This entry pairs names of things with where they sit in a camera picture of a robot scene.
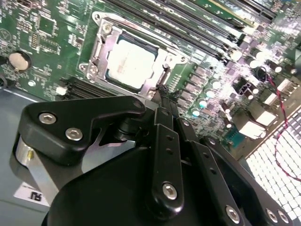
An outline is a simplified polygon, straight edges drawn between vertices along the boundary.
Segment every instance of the white label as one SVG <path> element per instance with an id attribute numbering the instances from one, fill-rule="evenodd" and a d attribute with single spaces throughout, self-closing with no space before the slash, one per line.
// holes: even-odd
<path id="1" fill-rule="evenodd" d="M 18 199 L 34 202 L 40 205 L 49 206 L 42 192 L 38 191 L 34 187 L 31 187 L 25 182 L 23 182 L 21 186 L 18 188 L 18 190 L 15 192 L 14 197 Z"/>

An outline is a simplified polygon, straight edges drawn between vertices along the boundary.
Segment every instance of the chip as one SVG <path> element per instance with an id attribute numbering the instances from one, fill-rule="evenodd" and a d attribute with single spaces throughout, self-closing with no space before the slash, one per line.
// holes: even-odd
<path id="1" fill-rule="evenodd" d="M 126 40 L 120 40 L 108 56 L 108 76 L 140 89 L 153 74 L 155 55 Z"/>

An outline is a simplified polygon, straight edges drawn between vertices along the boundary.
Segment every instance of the mounting hole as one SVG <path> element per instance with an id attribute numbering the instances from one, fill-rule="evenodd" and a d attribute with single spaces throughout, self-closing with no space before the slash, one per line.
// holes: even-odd
<path id="1" fill-rule="evenodd" d="M 174 138 L 171 137 L 170 135 L 167 135 L 166 138 L 167 138 L 168 140 L 170 140 L 170 141 L 174 140 Z"/>
<path id="2" fill-rule="evenodd" d="M 133 104 L 138 108 L 142 108 L 141 103 L 139 103 L 138 101 L 134 101 Z"/>
<path id="3" fill-rule="evenodd" d="M 216 172 L 215 169 L 213 169 L 213 168 L 210 168 L 210 171 L 211 171 L 214 175 L 217 174 L 217 172 Z"/>
<path id="4" fill-rule="evenodd" d="M 173 154 L 173 153 L 174 153 L 173 150 L 171 150 L 170 148 L 167 148 L 166 151 L 167 151 L 167 153 L 169 153 L 169 154 Z"/>
<path id="5" fill-rule="evenodd" d="M 80 65 L 79 68 L 84 71 L 86 69 L 86 66 Z"/>
<path id="6" fill-rule="evenodd" d="M 100 15 L 99 14 L 95 14 L 94 19 L 95 20 L 99 20 L 100 19 Z"/>
<path id="7" fill-rule="evenodd" d="M 209 159 L 209 155 L 206 152 L 204 152 L 203 155 Z"/>
<path id="8" fill-rule="evenodd" d="M 169 112 L 168 112 L 167 110 L 165 110 L 165 109 L 162 109 L 162 113 L 163 113 L 164 115 L 166 115 L 166 116 L 169 116 Z"/>

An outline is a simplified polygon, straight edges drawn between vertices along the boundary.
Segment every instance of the black wire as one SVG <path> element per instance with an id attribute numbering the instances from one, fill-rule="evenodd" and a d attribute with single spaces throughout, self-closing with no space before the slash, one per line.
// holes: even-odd
<path id="1" fill-rule="evenodd" d="M 5 89 L 8 88 L 8 81 L 7 81 L 6 78 L 4 77 L 4 74 L 3 74 L 3 73 L 0 73 L 0 80 L 3 81 L 3 86 L 2 86 L 2 88 L 0 89 L 0 93 L 1 93 L 2 91 L 4 91 Z"/>

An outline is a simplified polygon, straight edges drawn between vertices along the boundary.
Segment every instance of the capacitor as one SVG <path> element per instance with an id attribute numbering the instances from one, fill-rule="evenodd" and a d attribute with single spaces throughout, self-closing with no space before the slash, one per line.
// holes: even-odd
<path id="1" fill-rule="evenodd" d="M 232 123 L 227 119 L 227 118 L 223 118 L 223 121 L 226 125 L 227 128 L 231 128 L 232 127 Z"/>
<path id="2" fill-rule="evenodd" d="M 221 83 L 217 79 L 212 79 L 210 83 L 214 89 L 219 89 L 221 87 Z"/>
<path id="3" fill-rule="evenodd" d="M 290 74 L 296 74 L 297 70 L 294 65 L 285 65 L 284 69 Z"/>
<path id="4" fill-rule="evenodd" d="M 221 104 L 222 109 L 224 110 L 225 113 L 229 114 L 230 113 L 230 108 L 226 103 Z"/>
<path id="5" fill-rule="evenodd" d="M 252 57 L 247 57 L 247 58 L 246 58 L 246 63 L 247 63 L 252 69 L 254 69 L 254 68 L 256 68 L 256 67 L 259 67 L 259 65 L 260 65 L 260 62 L 257 61 L 257 60 L 255 60 L 255 59 L 252 58 Z"/>
<path id="6" fill-rule="evenodd" d="M 246 90 L 244 93 L 245 97 L 248 98 L 249 100 L 252 100 L 254 98 L 253 93 L 250 90 Z"/>
<path id="7" fill-rule="evenodd" d="M 276 73 L 279 73 L 282 71 L 282 67 L 279 66 L 278 64 L 276 64 L 275 62 L 273 61 L 267 61 L 267 65 Z"/>
<path id="8" fill-rule="evenodd" d="M 250 84 L 249 89 L 252 91 L 252 93 L 253 94 L 258 94 L 259 93 L 259 89 L 254 84 L 252 84 L 250 82 L 249 82 L 249 84 Z"/>
<path id="9" fill-rule="evenodd" d="M 256 60 L 259 60 L 259 61 L 264 61 L 265 57 L 266 57 L 266 54 L 257 48 L 253 49 L 253 51 L 251 52 L 251 55 L 253 57 L 255 57 Z"/>
<path id="10" fill-rule="evenodd" d="M 215 97 L 215 93 L 214 93 L 214 91 L 212 90 L 212 89 L 205 89 L 205 93 L 206 93 L 206 96 L 208 97 L 208 98 L 214 98 Z"/>
<path id="11" fill-rule="evenodd" d="M 207 101 L 203 97 L 198 99 L 198 104 L 199 104 L 200 108 L 206 108 L 207 107 Z"/>
<path id="12" fill-rule="evenodd" d="M 11 53 L 8 56 L 8 61 L 16 71 L 20 72 L 26 71 L 32 66 L 32 60 L 29 55 L 20 50 Z"/>
<path id="13" fill-rule="evenodd" d="M 200 112 L 196 107 L 192 108 L 191 113 L 194 117 L 199 117 L 200 115 Z"/>

